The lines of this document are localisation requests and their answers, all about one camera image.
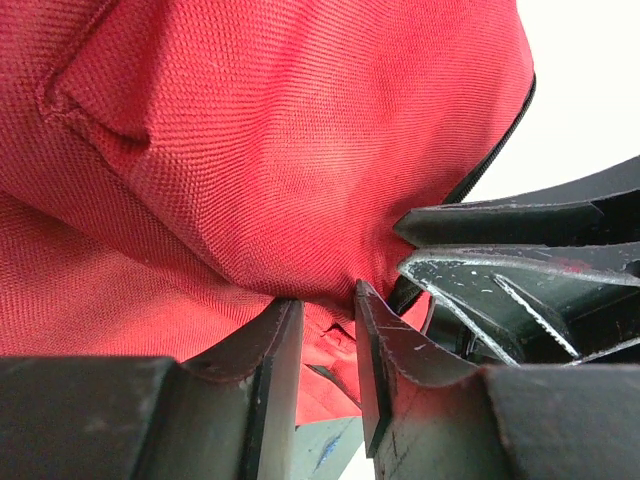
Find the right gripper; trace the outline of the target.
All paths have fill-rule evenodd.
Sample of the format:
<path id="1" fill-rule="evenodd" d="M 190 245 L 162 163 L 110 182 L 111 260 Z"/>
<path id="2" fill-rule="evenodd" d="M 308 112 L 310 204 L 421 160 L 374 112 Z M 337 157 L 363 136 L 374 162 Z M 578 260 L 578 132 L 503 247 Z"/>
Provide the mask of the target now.
<path id="1" fill-rule="evenodd" d="M 579 365 L 634 347 L 639 247 L 622 243 L 639 240 L 639 164 L 414 209 L 394 230 L 422 249 L 398 269 L 507 365 Z"/>

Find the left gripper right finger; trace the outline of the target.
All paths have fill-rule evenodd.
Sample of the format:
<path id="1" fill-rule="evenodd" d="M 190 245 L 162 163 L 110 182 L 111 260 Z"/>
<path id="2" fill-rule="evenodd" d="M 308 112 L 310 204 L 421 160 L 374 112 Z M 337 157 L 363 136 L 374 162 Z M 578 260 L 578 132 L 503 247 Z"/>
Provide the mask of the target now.
<path id="1" fill-rule="evenodd" d="M 366 454 L 380 479 L 635 479 L 633 364 L 478 367 L 355 294 Z"/>

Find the red backpack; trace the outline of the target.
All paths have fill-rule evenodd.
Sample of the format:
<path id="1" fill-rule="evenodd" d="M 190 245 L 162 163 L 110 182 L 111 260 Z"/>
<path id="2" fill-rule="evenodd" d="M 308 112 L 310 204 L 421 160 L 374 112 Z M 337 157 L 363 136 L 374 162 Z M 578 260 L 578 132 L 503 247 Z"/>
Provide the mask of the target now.
<path id="1" fill-rule="evenodd" d="M 1 351 L 185 360 L 294 297 L 298 422 L 356 416 L 356 282 L 533 89 L 512 1 L 5 1 Z"/>

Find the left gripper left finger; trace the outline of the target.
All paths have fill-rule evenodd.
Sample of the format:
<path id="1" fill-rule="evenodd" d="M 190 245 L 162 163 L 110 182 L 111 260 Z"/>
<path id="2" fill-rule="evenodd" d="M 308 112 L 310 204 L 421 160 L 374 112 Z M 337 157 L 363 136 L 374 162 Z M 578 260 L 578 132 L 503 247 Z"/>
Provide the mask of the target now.
<path id="1" fill-rule="evenodd" d="M 303 305 L 277 299 L 185 361 L 5 357 L 5 479 L 285 479 Z"/>

